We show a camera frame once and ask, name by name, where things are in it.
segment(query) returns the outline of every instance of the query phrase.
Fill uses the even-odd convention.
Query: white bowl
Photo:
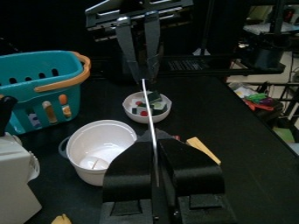
[[[66,144],[66,155],[86,183],[102,186],[109,163],[134,140],[132,128],[113,120],[91,122],[73,133]]]
[[[148,123],[148,116],[140,116],[132,113],[132,100],[142,97],[144,92],[137,92],[130,94],[122,102],[126,116],[137,123]],[[162,94],[161,97],[162,101],[166,103],[166,110],[160,115],[153,115],[153,123],[158,123],[169,115],[170,112],[172,102]]]

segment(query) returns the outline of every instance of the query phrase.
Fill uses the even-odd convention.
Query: black table
[[[213,77],[162,77],[156,87],[172,111],[154,127],[182,141],[197,137],[218,157],[237,222],[299,223],[297,158],[226,85]],[[146,125],[129,120],[121,106],[136,91],[132,84],[86,80],[77,117],[19,136],[41,164],[29,187],[42,209],[25,223],[50,223],[62,213],[73,224],[98,223],[101,188],[82,182],[57,147],[83,124],[102,119],[126,123],[142,135]]]

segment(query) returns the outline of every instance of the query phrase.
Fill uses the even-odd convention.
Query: orange basket handle
[[[78,54],[77,52],[71,52],[71,53],[78,58],[78,61],[83,63],[81,74],[67,80],[57,81],[51,84],[35,87],[33,89],[34,92],[39,93],[39,92],[45,92],[57,88],[66,88],[66,87],[74,86],[79,84],[89,77],[89,69],[90,69],[89,58]]]

